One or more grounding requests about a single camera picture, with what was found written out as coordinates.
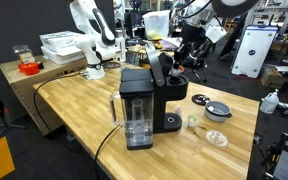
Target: black lid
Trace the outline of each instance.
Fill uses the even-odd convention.
[[[124,69],[122,71],[121,82],[151,79],[152,75],[149,69]]]
[[[153,93],[154,86],[151,80],[121,82],[120,95],[122,98],[131,96],[147,96]]]

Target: white bottle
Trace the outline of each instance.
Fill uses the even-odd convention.
[[[260,110],[266,114],[272,114],[280,102],[277,97],[277,89],[273,93],[269,93],[264,99],[260,106]]]

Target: cable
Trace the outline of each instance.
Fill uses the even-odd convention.
[[[195,12],[195,13],[193,13],[193,14],[191,14],[191,15],[181,16],[181,15],[178,15],[177,13],[176,13],[176,15],[177,15],[178,17],[180,17],[180,18],[190,18],[190,17],[193,17],[193,16],[197,15],[198,13],[202,12],[209,4],[211,4],[212,1],[213,1],[213,0],[209,0],[208,3],[206,3],[200,10],[198,10],[197,12]]]
[[[223,27],[222,23],[220,22],[220,20],[218,19],[218,17],[216,15],[214,15],[215,19],[217,20],[218,24]]]
[[[253,143],[253,144],[254,144],[254,145],[257,147],[257,149],[260,151],[262,157],[265,158],[265,154],[264,154],[262,148],[261,148],[257,143]]]
[[[50,131],[50,133],[52,134],[52,136],[56,137],[55,134],[53,133],[53,131],[51,130],[51,128],[47,125],[47,123],[45,122],[43,116],[41,115],[39,109],[37,108],[37,104],[36,104],[36,95],[37,95],[37,92],[38,90],[43,87],[45,84],[51,82],[51,81],[54,81],[54,80],[57,80],[57,79],[62,79],[62,78],[68,78],[68,77],[73,77],[73,76],[77,76],[77,75],[80,75],[80,71],[77,73],[77,74],[73,74],[73,75],[68,75],[68,76],[61,76],[61,77],[57,77],[57,78],[54,78],[54,79],[50,79],[50,80],[47,80],[45,82],[43,82],[41,85],[39,85],[35,92],[34,92],[34,95],[33,95],[33,102],[34,102],[34,107],[36,109],[36,112],[37,114],[39,115],[39,117],[41,118],[41,120],[43,121],[43,123],[45,124],[46,128]],[[74,152],[74,153],[77,153],[77,154],[88,154],[88,153],[82,153],[82,152],[79,152],[79,151],[76,151],[76,150],[73,150],[71,148],[69,148],[64,142],[62,142],[61,140],[59,140],[58,138],[56,138],[56,140],[58,140],[65,148],[67,148],[68,150]]]
[[[175,11],[176,11],[176,12],[181,11],[182,9],[184,9],[184,8],[186,8],[187,6],[191,5],[194,1],[195,1],[195,0],[193,0],[193,1],[191,1],[191,2],[189,2],[189,3],[187,3],[187,4],[185,4],[184,6],[182,6],[182,7],[178,8],[178,9],[176,9]]]
[[[103,139],[103,141],[101,142],[100,146],[97,148],[97,151],[96,151],[96,154],[95,154],[95,157],[94,157],[94,168],[95,168],[95,174],[96,174],[96,177],[98,180],[100,180],[100,176],[99,176],[99,173],[98,173],[98,169],[97,169],[97,158],[98,158],[98,155],[100,154],[100,151],[102,149],[102,146],[104,145],[105,141],[110,137],[110,135],[117,129],[119,128],[120,126],[117,125],[114,129],[111,130],[110,133],[108,133],[106,135],[106,137]]]

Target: black coffee maker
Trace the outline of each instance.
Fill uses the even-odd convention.
[[[189,80],[183,75],[170,75],[173,58],[165,53],[157,56],[153,45],[146,46],[146,54],[154,85],[153,133],[178,131],[182,127],[182,119],[176,113],[165,112],[166,102],[184,99]]]
[[[114,99],[122,99],[123,124],[128,150],[148,149],[153,146],[154,86],[149,71],[122,71],[119,92],[111,95],[113,121],[116,119]]]
[[[149,84],[153,86],[153,133],[166,133],[178,131],[182,127],[182,119],[176,113],[166,113],[166,102],[182,100],[186,97],[188,78],[179,75],[169,75],[173,67],[173,58],[165,53],[157,56],[154,46],[147,45],[146,53],[151,69],[124,69],[121,77],[120,93],[128,89],[128,94],[143,96],[147,94]],[[125,87],[129,82],[138,83],[143,91],[136,90],[134,86]]]

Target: power cord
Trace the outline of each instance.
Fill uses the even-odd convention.
[[[198,10],[197,12],[191,14],[191,15],[188,15],[188,16],[180,16],[178,14],[176,14],[178,17],[180,18],[190,18],[190,17],[193,17],[195,15],[197,15],[198,13],[202,12],[209,4],[212,3],[213,0],[209,0],[200,10]]]
[[[95,174],[96,174],[96,177],[97,177],[98,180],[100,180],[100,175],[99,175],[98,169],[97,169],[97,167],[98,167],[98,164],[97,164],[98,155],[100,154],[100,151],[101,151],[104,143],[106,142],[106,140],[107,140],[107,139],[111,136],[111,134],[112,134],[117,128],[119,128],[119,127],[120,127],[120,125],[117,125],[114,129],[112,129],[111,132],[108,133],[108,134],[106,135],[106,137],[103,139],[103,141],[101,142],[100,146],[97,148],[97,151],[96,151],[96,154],[95,154],[95,157],[94,157],[94,168],[95,168]]]
[[[81,71],[79,71],[78,73],[73,74],[73,75],[61,76],[61,77],[58,77],[58,78],[54,78],[54,79],[47,80],[47,81],[43,82],[42,84],[40,84],[40,85],[36,88],[36,90],[35,90],[35,92],[34,92],[33,102],[34,102],[34,107],[35,107],[35,109],[36,109],[36,112],[37,112],[37,114],[39,115],[39,117],[41,118],[41,120],[43,121],[43,123],[45,124],[46,128],[50,131],[50,133],[51,133],[51,135],[52,135],[53,137],[56,137],[56,135],[55,135],[54,132],[51,130],[51,128],[48,126],[48,124],[47,124],[46,121],[44,120],[42,114],[40,113],[40,111],[39,111],[39,109],[38,109],[38,107],[37,107],[37,104],[36,104],[36,95],[37,95],[37,92],[38,92],[38,90],[39,90],[41,87],[43,87],[45,84],[47,84],[47,83],[49,83],[49,82],[51,82],[51,81],[54,81],[54,80],[57,80],[57,79],[62,79],[62,78],[73,77],[73,76],[77,76],[77,75],[81,75]],[[74,152],[74,153],[77,153],[77,154],[89,154],[89,153],[87,153],[87,152],[84,153],[84,152],[79,152],[79,151],[77,151],[77,150],[71,149],[71,148],[68,147],[64,142],[62,142],[60,139],[58,139],[58,138],[55,138],[55,139],[58,140],[58,141],[60,142],[60,144],[62,144],[65,148],[67,148],[67,149],[70,150],[71,152]]]
[[[280,109],[281,112],[280,112],[280,117],[283,117],[284,119],[288,119],[288,107],[284,104],[284,107],[282,106],[277,106],[277,109]]]
[[[262,137],[259,135],[255,135],[253,138],[253,144],[257,147],[257,149],[260,151],[263,158],[265,158],[265,154],[263,152],[262,147],[260,146],[262,144]]]
[[[221,27],[223,27],[223,25],[222,25],[221,21],[218,19],[218,17],[217,17],[216,15],[214,15],[214,17],[215,17],[216,21],[218,22],[218,24],[219,24]]]
[[[176,11],[176,12],[181,11],[182,9],[184,9],[184,8],[186,8],[187,6],[191,5],[194,1],[195,1],[195,0],[192,0],[191,2],[189,2],[189,3],[185,4],[184,6],[176,9],[175,11]]]

